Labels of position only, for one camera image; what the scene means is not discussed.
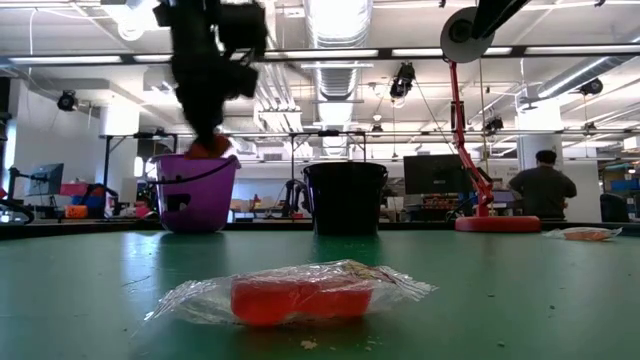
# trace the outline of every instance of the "green table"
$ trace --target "green table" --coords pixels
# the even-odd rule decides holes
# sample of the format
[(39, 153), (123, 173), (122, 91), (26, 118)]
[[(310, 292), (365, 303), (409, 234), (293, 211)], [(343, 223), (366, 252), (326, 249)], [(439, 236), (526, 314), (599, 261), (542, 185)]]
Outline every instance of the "green table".
[[(142, 326), (183, 281), (344, 258), (440, 289), (342, 327), (256, 330), (171, 316)], [(228, 231), (0, 243), (1, 359), (632, 359), (639, 324), (633, 238)], [(318, 346), (305, 350), (305, 340)]]

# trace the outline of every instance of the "plastic bag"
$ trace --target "plastic bag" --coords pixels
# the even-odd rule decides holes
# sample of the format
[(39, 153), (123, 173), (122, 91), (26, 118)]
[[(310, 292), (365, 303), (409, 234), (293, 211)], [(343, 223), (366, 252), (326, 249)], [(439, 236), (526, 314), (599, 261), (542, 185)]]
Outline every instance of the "plastic bag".
[(544, 234), (544, 236), (565, 240), (606, 241), (612, 237), (618, 236), (621, 232), (622, 228), (611, 230), (590, 227), (576, 227), (564, 230), (552, 230)]
[(386, 266), (342, 260), (187, 281), (169, 291), (146, 320), (175, 312), (195, 323), (272, 326), (357, 317), (418, 301), (435, 289)]

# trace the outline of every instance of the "small package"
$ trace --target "small package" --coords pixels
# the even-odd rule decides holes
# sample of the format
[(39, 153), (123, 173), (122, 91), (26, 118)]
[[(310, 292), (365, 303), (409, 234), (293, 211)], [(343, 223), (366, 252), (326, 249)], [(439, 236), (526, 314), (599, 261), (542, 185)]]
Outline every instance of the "small package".
[(544, 236), (565, 240), (608, 241), (612, 237), (618, 236), (621, 232), (622, 228), (611, 230), (591, 227), (575, 227), (564, 230), (552, 230), (544, 234)]
[(169, 291), (146, 320), (175, 312), (201, 324), (273, 326), (359, 317), (418, 301), (435, 289), (386, 266), (342, 260), (187, 281)]

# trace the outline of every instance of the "black cylinder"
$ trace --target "black cylinder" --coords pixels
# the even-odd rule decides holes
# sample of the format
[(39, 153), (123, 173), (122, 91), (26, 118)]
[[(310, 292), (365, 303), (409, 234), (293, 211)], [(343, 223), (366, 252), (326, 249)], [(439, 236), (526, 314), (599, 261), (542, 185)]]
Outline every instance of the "black cylinder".
[(318, 235), (369, 235), (378, 232), (387, 168), (372, 163), (324, 163), (304, 169)]

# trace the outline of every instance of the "person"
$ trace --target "person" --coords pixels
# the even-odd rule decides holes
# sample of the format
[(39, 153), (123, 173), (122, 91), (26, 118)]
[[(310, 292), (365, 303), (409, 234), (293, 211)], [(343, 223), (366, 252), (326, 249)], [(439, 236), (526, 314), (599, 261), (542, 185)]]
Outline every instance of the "person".
[(555, 152), (539, 151), (536, 161), (536, 168), (521, 171), (511, 179), (509, 189), (516, 198), (522, 198), (524, 215), (563, 220), (565, 199), (578, 195), (576, 184), (553, 168)]

